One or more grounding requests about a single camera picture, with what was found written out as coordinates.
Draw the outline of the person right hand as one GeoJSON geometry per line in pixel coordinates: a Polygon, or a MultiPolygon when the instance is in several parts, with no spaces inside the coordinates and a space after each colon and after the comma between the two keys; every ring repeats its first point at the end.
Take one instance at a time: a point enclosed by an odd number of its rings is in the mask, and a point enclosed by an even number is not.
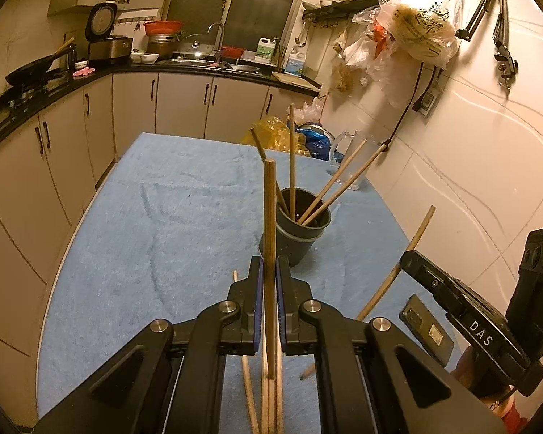
{"type": "Polygon", "coordinates": [[[516,409],[514,388],[484,365],[474,347],[464,351],[451,375],[501,419],[508,433],[520,433],[527,425],[516,409]]]}

